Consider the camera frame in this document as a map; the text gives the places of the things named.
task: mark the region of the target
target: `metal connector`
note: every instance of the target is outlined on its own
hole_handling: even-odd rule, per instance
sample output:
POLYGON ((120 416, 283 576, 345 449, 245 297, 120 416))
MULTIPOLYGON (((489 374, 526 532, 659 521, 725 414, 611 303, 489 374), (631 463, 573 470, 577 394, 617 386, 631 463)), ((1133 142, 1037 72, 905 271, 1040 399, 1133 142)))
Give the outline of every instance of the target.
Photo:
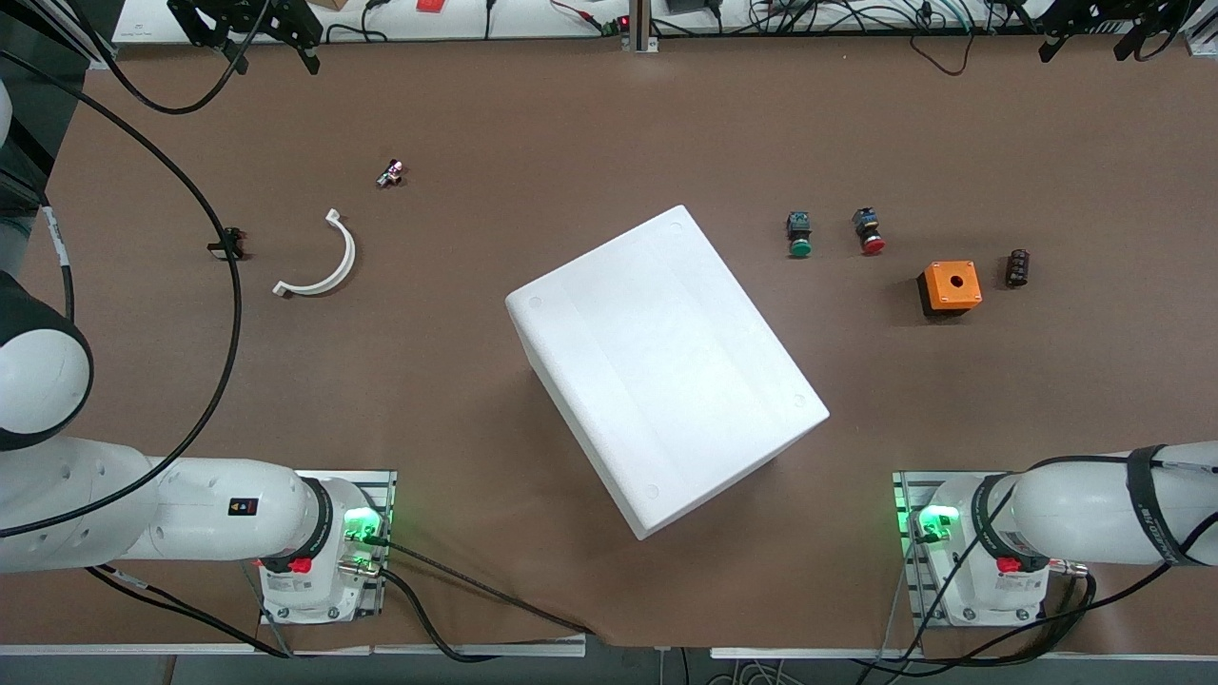
POLYGON ((1068 562, 1066 559, 1049 559, 1049 572, 1060 573, 1071 578, 1086 578, 1090 575, 1091 569, 1086 568, 1086 564, 1084 563, 1068 562))
POLYGON ((339 570, 364 578, 376 578, 380 575, 380 564, 364 559, 340 559, 339 570))

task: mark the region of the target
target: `white box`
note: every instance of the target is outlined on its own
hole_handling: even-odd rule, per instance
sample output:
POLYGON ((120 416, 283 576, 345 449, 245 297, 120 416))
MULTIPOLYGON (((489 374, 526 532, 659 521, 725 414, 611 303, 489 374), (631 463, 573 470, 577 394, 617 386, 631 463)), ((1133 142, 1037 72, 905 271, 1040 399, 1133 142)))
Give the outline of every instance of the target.
POLYGON ((639 540, 829 416, 683 206, 507 303, 529 363, 639 540))

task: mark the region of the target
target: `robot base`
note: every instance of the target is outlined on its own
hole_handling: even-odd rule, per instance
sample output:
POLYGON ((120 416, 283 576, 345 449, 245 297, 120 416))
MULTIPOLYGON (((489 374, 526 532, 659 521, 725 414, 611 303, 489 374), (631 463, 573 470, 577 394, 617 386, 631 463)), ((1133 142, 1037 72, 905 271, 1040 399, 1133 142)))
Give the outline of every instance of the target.
POLYGON ((389 535, 387 523, 378 509, 392 507, 396 474, 309 470, 297 474, 317 478, 330 495, 334 507, 330 534, 308 572, 259 569, 263 607, 280 624, 339 623, 379 613, 384 583, 375 577, 375 568, 384 558, 384 550, 351 540, 348 533, 358 529, 389 535))
POLYGON ((935 590, 960 563, 939 606, 951 625, 1026 625, 1037 619, 1049 585, 1049 569, 1032 573, 1000 572, 998 561, 980 545, 965 557, 977 538, 971 506, 982 479, 957 475, 935 490, 929 505, 917 512, 914 528, 931 540, 924 550, 935 590))

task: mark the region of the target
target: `gray floor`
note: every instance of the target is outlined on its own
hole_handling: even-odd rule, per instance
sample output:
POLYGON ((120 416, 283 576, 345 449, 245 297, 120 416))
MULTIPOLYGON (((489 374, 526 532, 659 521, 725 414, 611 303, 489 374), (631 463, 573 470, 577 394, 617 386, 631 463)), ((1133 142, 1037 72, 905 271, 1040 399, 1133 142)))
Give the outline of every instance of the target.
MULTIPOLYGON (((704 685, 719 674, 731 674, 732 662, 714 661, 706 650, 688 650, 689 681, 704 685)), ((665 657, 664 681, 681 685, 685 673, 678 651, 665 657)), ((788 661, 783 673, 804 685, 850 685, 859 667, 845 661, 788 661)), ((868 683, 884 683, 881 674, 868 683)), ((660 683, 659 655, 653 650, 622 650, 599 644, 575 658, 503 658, 485 664, 458 664, 443 657, 378 656, 278 661, 240 657, 0 657, 4 685, 234 685, 290 683, 298 685, 564 685, 660 683)), ((727 679, 719 683, 727 684, 727 679)), ((1111 659, 1041 659, 1001 669, 956 669, 932 679, 933 685, 1211 685, 1218 683, 1218 663, 1111 659)), ((764 685, 758 678, 753 685, 764 685)))

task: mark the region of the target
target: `black band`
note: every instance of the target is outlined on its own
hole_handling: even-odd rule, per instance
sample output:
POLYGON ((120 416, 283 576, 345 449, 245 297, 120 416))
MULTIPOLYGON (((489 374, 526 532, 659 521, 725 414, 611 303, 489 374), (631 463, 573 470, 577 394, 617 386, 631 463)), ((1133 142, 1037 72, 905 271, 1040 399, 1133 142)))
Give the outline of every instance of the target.
POLYGON ((313 534, 309 535, 309 539, 295 552, 281 557, 263 557, 261 559, 262 566, 270 573, 287 573, 291 570, 287 567, 289 563, 296 559, 311 559, 315 557, 322 551, 322 546, 325 545, 325 540, 330 536, 330 525, 334 523, 334 505, 330 502, 330 494, 325 491, 325 488, 315 478, 301 478, 301 480, 317 495, 317 525, 313 527, 313 534))
POLYGON ((1129 458, 1125 461, 1125 488, 1129 490, 1129 501, 1134 506, 1134 516, 1142 527, 1146 539, 1158 550, 1164 562, 1170 566, 1208 566, 1184 553, 1180 544, 1175 541, 1175 536, 1167 527, 1163 509, 1158 506, 1155 477, 1151 475, 1150 469, 1151 460, 1166 446, 1139 447, 1129 452, 1129 458))
POLYGON ((1007 545, 1006 540, 994 530, 990 523, 989 495, 994 491, 994 486, 1007 475, 1010 474, 987 475, 982 479, 982 484, 977 486, 977 490, 973 490, 973 506, 970 507, 973 516, 973 530, 977 531, 977 540, 980 542, 982 548, 989 552, 991 557, 1012 557, 1019 559, 1019 569, 1027 573, 1040 570, 1049 563, 1047 557, 1028 555, 1007 545))

